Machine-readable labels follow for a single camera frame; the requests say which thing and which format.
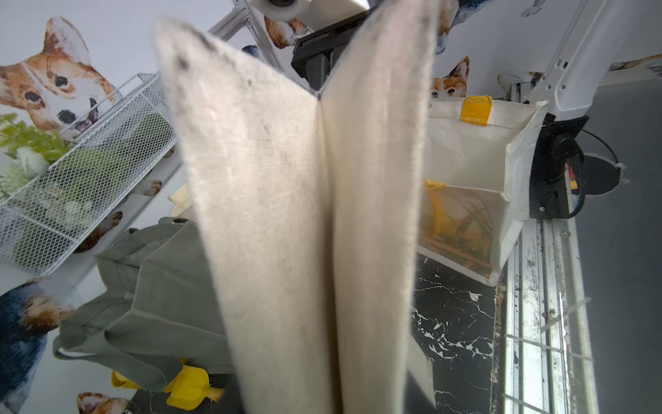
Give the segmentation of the cream canvas bag with print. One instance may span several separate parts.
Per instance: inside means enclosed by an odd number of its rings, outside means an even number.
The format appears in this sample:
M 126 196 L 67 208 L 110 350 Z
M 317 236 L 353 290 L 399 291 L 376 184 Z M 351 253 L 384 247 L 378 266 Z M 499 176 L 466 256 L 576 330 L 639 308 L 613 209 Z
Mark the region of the cream canvas bag with print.
M 174 20 L 154 42 L 250 413 L 401 413 L 441 5 L 386 1 L 319 93 Z

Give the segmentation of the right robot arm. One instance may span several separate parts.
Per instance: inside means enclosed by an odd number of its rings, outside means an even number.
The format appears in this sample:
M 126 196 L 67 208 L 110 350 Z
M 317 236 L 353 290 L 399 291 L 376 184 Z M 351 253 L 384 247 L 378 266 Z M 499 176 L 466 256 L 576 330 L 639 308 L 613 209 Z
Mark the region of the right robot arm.
M 315 30 L 294 47 L 291 65 L 318 90 L 358 27 L 379 7 L 378 1 L 253 1 L 251 7 L 276 23 Z M 578 6 L 553 61 L 522 95 L 525 103 L 548 101 L 558 121 L 582 117 L 598 82 L 615 55 L 619 36 L 641 17 L 639 1 L 583 1 Z

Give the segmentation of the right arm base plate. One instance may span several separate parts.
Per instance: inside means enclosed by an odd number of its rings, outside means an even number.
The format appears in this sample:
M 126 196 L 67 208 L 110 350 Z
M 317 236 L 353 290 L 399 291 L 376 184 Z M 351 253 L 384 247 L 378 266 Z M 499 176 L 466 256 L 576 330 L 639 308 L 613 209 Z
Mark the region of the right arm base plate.
M 565 121 L 558 121 L 552 114 L 545 116 L 529 183 L 529 215 L 533 219 L 571 219 L 584 207 L 588 172 L 584 151 L 576 137 L 588 121 L 587 116 Z M 579 199 L 577 205 L 571 207 L 565 173 L 573 158 L 578 160 L 572 170 L 579 180 Z

